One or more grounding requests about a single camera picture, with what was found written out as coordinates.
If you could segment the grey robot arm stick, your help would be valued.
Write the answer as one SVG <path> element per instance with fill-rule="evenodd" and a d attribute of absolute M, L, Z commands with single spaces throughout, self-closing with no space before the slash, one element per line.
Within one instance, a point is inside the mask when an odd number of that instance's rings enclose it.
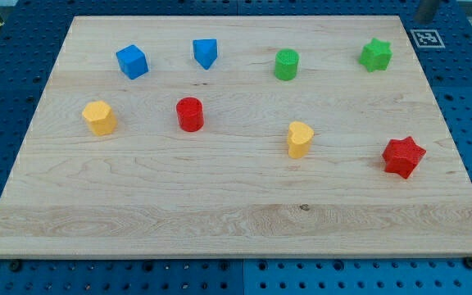
<path fill-rule="evenodd" d="M 415 14 L 413 16 L 414 22 L 427 25 L 431 23 L 440 6 L 440 0 L 419 0 Z"/>

